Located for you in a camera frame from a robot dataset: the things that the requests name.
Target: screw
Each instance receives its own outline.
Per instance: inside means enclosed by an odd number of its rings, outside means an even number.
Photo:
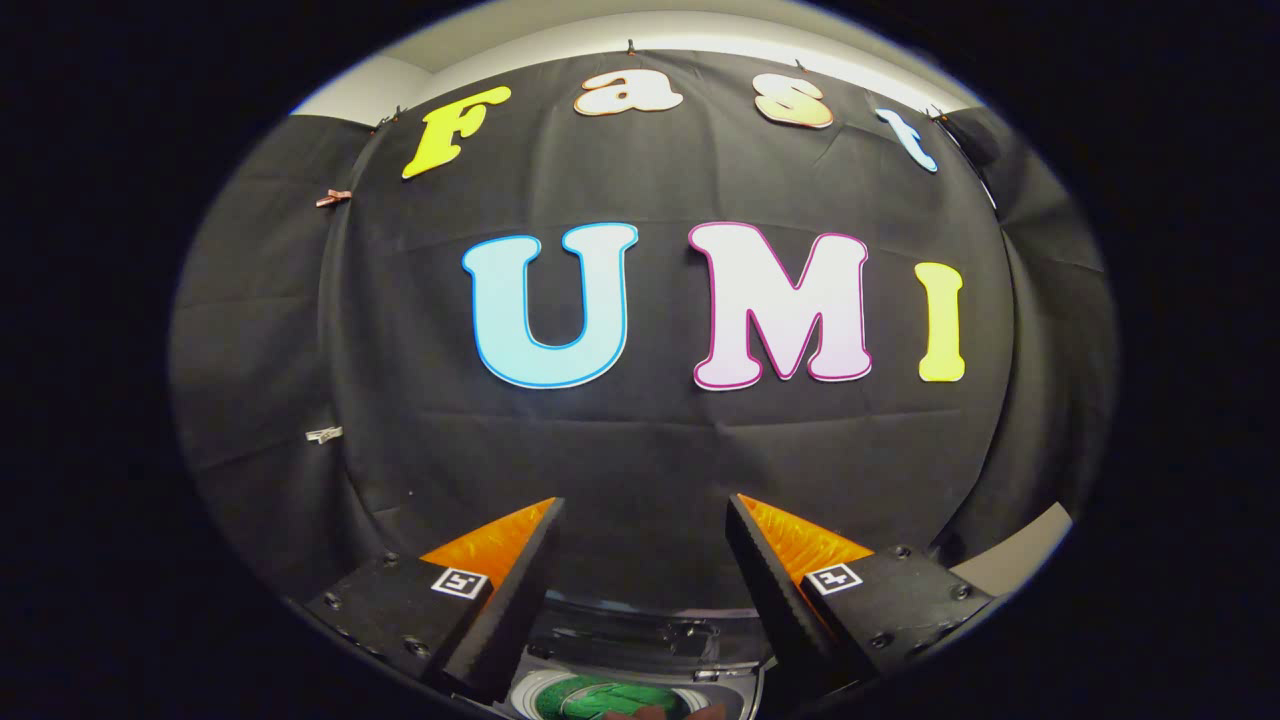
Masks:
[[[428,650],[426,643],[415,638],[413,635],[404,635],[404,650],[412,652],[419,657],[426,657],[431,655],[431,651]]]

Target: cutout letter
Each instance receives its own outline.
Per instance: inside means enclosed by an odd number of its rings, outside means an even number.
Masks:
[[[627,342],[623,254],[637,232],[623,223],[593,223],[564,233],[564,250],[582,265],[582,334],[553,347],[529,329],[529,263],[541,251],[538,238],[499,237],[462,256],[471,273],[476,350],[485,368],[513,386],[553,389],[582,384],[605,373]]]
[[[822,91],[806,79],[765,73],[755,76],[751,87],[760,95],[755,106],[771,120],[810,128],[824,128],[835,115],[818,99]]]
[[[611,82],[621,79],[618,85]],[[582,94],[573,109],[584,115],[613,115],[636,110],[669,110],[685,99],[671,91],[671,79],[658,70],[618,70],[604,73],[582,83]]]
[[[818,236],[795,284],[751,225],[704,223],[690,231],[689,245],[707,256],[712,286],[712,350],[694,368],[699,387],[740,389],[760,379],[764,366],[751,357],[749,345],[753,322],[783,380],[800,366],[819,320],[822,336],[809,359],[809,374],[841,382],[870,372],[872,356],[863,338],[867,246],[859,240]]]
[[[422,131],[422,140],[417,143],[417,154],[413,155],[408,165],[404,165],[404,172],[401,177],[408,179],[457,158],[458,152],[462,152],[462,149],[453,145],[453,133],[457,132],[462,137],[471,137],[480,129],[480,123],[484,122],[486,110],[483,104],[497,105],[506,102],[508,97],[511,97],[511,88],[498,86],[428,113],[422,118],[422,122],[426,123],[426,129]],[[471,109],[463,113],[462,110],[467,108]]]
[[[929,304],[929,345],[920,360],[920,379],[928,383],[954,383],[964,377],[960,357],[960,309],[956,296],[964,281],[954,268],[940,263],[920,263],[915,277],[924,286]]]
[[[879,115],[879,119],[884,120],[891,128],[893,128],[899,142],[902,143],[902,147],[906,147],[906,151],[911,155],[913,160],[931,173],[938,172],[938,164],[933,160],[933,158],[925,155],[924,149],[920,147],[920,133],[915,132],[915,128],[906,124],[906,120],[904,120],[902,117],[893,110],[881,109],[876,110],[876,114]]]

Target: orange foam pad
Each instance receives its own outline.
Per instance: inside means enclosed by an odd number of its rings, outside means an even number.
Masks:
[[[447,568],[489,575],[494,589],[498,589],[554,500],[554,497],[548,497],[539,503],[499,518],[442,544],[421,559]]]
[[[838,562],[861,560],[873,552],[850,539],[814,525],[759,500],[737,496],[751,512],[751,519],[769,541],[773,553],[782,561],[791,582],[799,588],[804,577]]]

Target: black fabric backdrop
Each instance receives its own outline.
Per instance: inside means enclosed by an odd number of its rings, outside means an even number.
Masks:
[[[1098,238],[1066,188],[987,108],[947,113],[1005,232],[1014,290],[1014,363],[979,482],[937,539],[966,560],[1053,502],[1079,519],[1115,409],[1120,342]]]
[[[572,110],[584,79],[625,68],[666,73],[684,102],[598,118]],[[809,129],[767,120],[750,86],[765,72],[818,85],[836,122]],[[498,85],[512,97],[490,106],[472,137],[454,136],[456,160],[401,179],[422,115]],[[937,174],[909,158],[876,108],[920,132]],[[1020,141],[1006,140],[1014,152]],[[1015,183],[988,183],[1006,213]],[[315,209],[329,187],[352,190],[353,200]],[[1105,427],[1046,420],[1051,396],[1021,391],[1024,418],[1006,421],[993,448],[1006,459],[987,460],[1011,368],[1052,378],[1074,397],[1097,393],[1088,384],[1114,357],[1028,341],[1029,322],[1015,337],[1015,292],[1023,318],[1024,297],[1032,302],[1039,287],[1018,252],[1089,238],[1082,227],[1014,219],[1001,218],[1006,245],[974,170],[919,111],[732,55],[646,51],[532,65],[406,110],[372,137],[340,120],[289,118],[215,204],[186,269],[173,355],[184,447],[233,544],[296,596],[379,543],[424,552],[552,495],[568,498],[556,587],[573,596],[750,605],[723,541],[732,492],[870,546],[924,547],[950,521],[947,560],[959,561],[1070,495],[1065,484],[1078,484],[1087,464],[1041,470],[1097,447]],[[687,232],[710,220],[759,227],[792,278],[822,232],[867,243],[870,374],[782,382],[767,368],[748,389],[698,388],[709,287]],[[581,329],[581,284],[559,237],[593,222],[640,232],[626,258],[626,351],[577,388],[499,380],[475,350],[462,254],[504,234],[539,237],[530,324],[543,342],[568,342]],[[951,265],[965,281],[966,373],[957,383],[916,375],[928,327],[919,261]],[[302,287],[319,288],[319,305]],[[1105,318],[1105,286],[1084,291]],[[280,299],[292,295],[303,297]],[[1093,332],[1088,318],[1078,315],[1071,332]],[[321,352],[311,345],[317,325]],[[815,332],[805,356],[817,341]],[[754,333],[751,343],[765,359]],[[1100,357],[1092,375],[1071,369]],[[325,370],[328,382],[317,374]],[[344,437],[324,447],[302,441],[329,424],[342,424]],[[273,452],[293,460],[269,460]],[[271,514],[288,521],[264,521]]]
[[[333,653],[253,582],[191,491],[163,382],[175,275],[237,158],[310,88],[452,9],[269,0],[191,22],[187,8],[27,6],[37,29],[12,47],[54,61],[9,76],[26,100],[9,108],[23,140],[6,263],[22,618],[8,715],[458,712]],[[1126,372],[1098,486],[1044,571],[955,657],[824,716],[1270,717],[1266,593],[1252,591],[1268,587],[1257,551],[1274,546],[1257,361],[1274,183],[1249,141],[1270,118],[1222,108],[1265,106],[1274,6],[846,14],[927,49],[1053,160],[1106,241]],[[59,41],[74,51],[49,55]],[[1188,90],[1217,101],[1170,102]]]

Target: yellow letter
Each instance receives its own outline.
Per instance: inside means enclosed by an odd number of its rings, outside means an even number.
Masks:
[[[618,85],[609,85],[621,79]],[[671,79],[658,70],[618,70],[604,73],[582,83],[582,94],[573,109],[584,115],[613,115],[636,110],[669,110],[685,99],[671,91]]]
[[[426,129],[422,131],[422,140],[417,143],[417,154],[413,155],[408,165],[404,165],[402,177],[411,178],[457,158],[462,149],[453,145],[453,133],[458,132],[462,137],[471,137],[484,122],[485,108],[480,102],[497,105],[506,102],[508,97],[511,97],[511,88],[498,86],[428,113],[422,118]],[[477,106],[466,113],[462,111],[471,105]]]
[[[824,128],[836,119],[818,100],[822,91],[806,79],[765,73],[755,76],[751,87],[763,95],[755,99],[755,106],[771,120]]]
[[[920,360],[920,379],[954,383],[964,375],[960,357],[960,309],[956,296],[964,282],[960,273],[940,263],[920,263],[915,277],[924,286],[929,305],[929,345]]]

